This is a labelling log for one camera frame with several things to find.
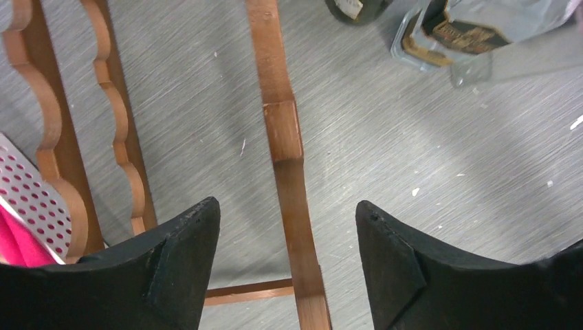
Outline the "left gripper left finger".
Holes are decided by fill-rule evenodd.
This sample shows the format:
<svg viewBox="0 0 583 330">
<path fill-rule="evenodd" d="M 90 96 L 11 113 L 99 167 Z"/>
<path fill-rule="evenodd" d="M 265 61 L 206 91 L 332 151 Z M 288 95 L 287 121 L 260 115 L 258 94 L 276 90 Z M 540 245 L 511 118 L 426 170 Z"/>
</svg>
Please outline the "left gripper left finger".
<svg viewBox="0 0 583 330">
<path fill-rule="evenodd" d="M 207 197 L 69 265 L 1 266 L 2 329 L 197 329 L 219 238 Z"/>
</svg>

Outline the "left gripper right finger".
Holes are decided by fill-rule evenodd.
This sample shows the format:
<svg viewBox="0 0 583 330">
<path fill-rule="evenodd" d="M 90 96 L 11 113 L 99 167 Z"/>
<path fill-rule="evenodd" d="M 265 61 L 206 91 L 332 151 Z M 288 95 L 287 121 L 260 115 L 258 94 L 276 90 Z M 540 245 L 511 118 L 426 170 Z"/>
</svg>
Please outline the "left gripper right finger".
<svg viewBox="0 0 583 330">
<path fill-rule="evenodd" d="M 582 243 L 515 265 L 454 247 L 369 201 L 355 211 L 375 329 L 581 329 Z"/>
</svg>

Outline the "brown wooden wine rack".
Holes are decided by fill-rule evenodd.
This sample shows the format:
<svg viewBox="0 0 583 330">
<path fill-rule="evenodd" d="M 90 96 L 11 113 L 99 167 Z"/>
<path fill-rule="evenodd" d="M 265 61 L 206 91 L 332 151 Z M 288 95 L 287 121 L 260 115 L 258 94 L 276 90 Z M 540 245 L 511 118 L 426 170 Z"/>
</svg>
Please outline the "brown wooden wine rack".
<svg viewBox="0 0 583 330">
<path fill-rule="evenodd" d="M 132 224 L 141 233 L 155 224 L 137 133 L 120 69 L 105 1 L 86 1 L 98 41 L 96 78 L 115 115 L 113 143 L 119 165 L 133 191 Z M 330 329 L 324 283 L 311 231 L 304 179 L 304 149 L 296 101 L 287 74 L 278 5 L 247 1 L 263 115 L 275 174 L 291 278 L 208 292 L 207 306 L 292 295 L 302 329 Z M 45 15 L 39 1 L 13 1 L 12 22 L 3 33 L 7 58 L 36 94 L 44 119 L 37 151 L 42 178 L 66 201 L 73 237 L 65 259 L 102 249 L 103 240 L 87 183 L 74 126 L 64 93 Z"/>
</svg>

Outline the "clear tapered glass bottle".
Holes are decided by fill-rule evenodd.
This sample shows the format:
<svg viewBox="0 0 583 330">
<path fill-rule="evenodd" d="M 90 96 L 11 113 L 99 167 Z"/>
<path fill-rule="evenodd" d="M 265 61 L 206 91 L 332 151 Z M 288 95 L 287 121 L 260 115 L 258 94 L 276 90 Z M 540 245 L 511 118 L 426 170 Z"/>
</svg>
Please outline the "clear tapered glass bottle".
<svg viewBox="0 0 583 330">
<path fill-rule="evenodd" d="M 453 64 L 450 81 L 464 88 L 581 68 L 582 23 L 568 21 L 529 40 Z"/>
</svg>

